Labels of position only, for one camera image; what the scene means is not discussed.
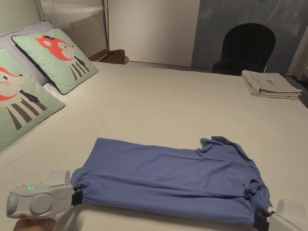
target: white pillow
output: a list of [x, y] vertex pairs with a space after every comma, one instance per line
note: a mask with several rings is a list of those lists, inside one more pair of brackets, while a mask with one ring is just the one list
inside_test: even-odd
[[46, 91], [48, 91], [50, 94], [52, 94], [57, 99], [60, 99], [59, 91], [52, 85], [51, 83], [45, 83], [43, 85], [43, 88], [45, 88]]
[[30, 73], [35, 80], [43, 85], [48, 81], [41, 72], [29, 61], [29, 59], [15, 46], [11, 37], [13, 35], [26, 35], [43, 33], [53, 29], [52, 24], [49, 21], [43, 21], [35, 25], [26, 26], [18, 30], [14, 30], [5, 34], [0, 34], [0, 48], [7, 48], [15, 58], [23, 65], [23, 67]]

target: wooden nightstand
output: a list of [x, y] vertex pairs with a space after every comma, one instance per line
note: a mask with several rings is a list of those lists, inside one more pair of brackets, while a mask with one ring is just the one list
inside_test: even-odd
[[102, 50], [88, 57], [90, 61], [102, 63], [127, 64], [129, 58], [125, 55], [124, 50]]

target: white wall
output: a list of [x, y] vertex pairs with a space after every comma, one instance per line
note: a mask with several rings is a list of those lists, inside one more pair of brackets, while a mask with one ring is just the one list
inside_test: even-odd
[[308, 66], [308, 27], [295, 53], [287, 75], [293, 75], [302, 80], [304, 68]]
[[36, 0], [0, 0], [0, 34], [40, 21]]
[[109, 0], [110, 49], [124, 49], [133, 61], [190, 66], [199, 4]]

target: blue t-shirt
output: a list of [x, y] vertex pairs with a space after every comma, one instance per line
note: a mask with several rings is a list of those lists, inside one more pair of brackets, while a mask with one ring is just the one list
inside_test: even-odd
[[255, 163], [224, 137], [201, 142], [190, 150], [99, 138], [71, 183], [97, 205], [252, 224], [271, 206]]

